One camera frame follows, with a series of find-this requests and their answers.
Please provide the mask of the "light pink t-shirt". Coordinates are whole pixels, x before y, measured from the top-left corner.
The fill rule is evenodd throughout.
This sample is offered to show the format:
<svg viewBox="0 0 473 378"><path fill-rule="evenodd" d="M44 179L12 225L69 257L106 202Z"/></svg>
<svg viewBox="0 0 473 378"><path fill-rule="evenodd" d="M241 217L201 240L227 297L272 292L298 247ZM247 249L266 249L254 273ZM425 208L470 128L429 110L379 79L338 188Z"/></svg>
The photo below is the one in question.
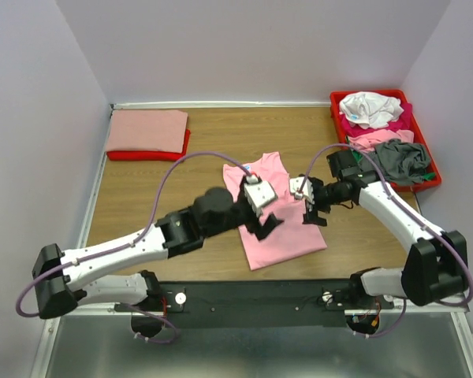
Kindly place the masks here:
<svg viewBox="0 0 473 378"><path fill-rule="evenodd" d="M244 167L270 182L277 201L263 210L261 220L270 214L283 220L264 240L259 241L244 226L238 228L250 270L254 271L327 248L318 226L304 224L305 206L289 193L289 173L275 151L264 153Z"/></svg>

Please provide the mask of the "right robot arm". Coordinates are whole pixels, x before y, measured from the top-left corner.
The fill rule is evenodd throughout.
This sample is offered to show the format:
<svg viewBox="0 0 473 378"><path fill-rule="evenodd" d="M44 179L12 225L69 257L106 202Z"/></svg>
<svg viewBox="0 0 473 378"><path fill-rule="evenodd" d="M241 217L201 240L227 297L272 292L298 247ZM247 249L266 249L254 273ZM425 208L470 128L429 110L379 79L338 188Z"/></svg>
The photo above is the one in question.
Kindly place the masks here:
<svg viewBox="0 0 473 378"><path fill-rule="evenodd" d="M446 232L410 207L387 183L378 166L363 170L349 150L328 155L335 182L325 184L309 174L290 180L291 195L306 206L304 223L325 227L320 213L351 202L373 214L397 238L407 258L397 269L369 268L352 274L338 297L362 309L375 297L407 299L417 306L451 306L449 297L465 294L458 304L473 298L473 278L467 267L467 241L458 232Z"/></svg>

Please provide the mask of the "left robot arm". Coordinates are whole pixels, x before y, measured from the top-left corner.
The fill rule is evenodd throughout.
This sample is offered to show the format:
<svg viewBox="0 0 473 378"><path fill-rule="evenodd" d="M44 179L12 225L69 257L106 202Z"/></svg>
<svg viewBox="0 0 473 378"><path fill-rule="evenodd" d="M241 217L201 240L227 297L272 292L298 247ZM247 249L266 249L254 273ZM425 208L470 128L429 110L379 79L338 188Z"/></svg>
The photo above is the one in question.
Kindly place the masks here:
<svg viewBox="0 0 473 378"><path fill-rule="evenodd" d="M149 311L158 305L159 288L150 274L116 276L116 272L148 261L166 260L198 250L206 239L245 226L265 239L281 220L263 210L278 196L267 183L245 185L238 196L212 187L183 209L168 213L148 229L98 245L62 250L44 246L32 277L39 318L60 317L78 306L121 302Z"/></svg>

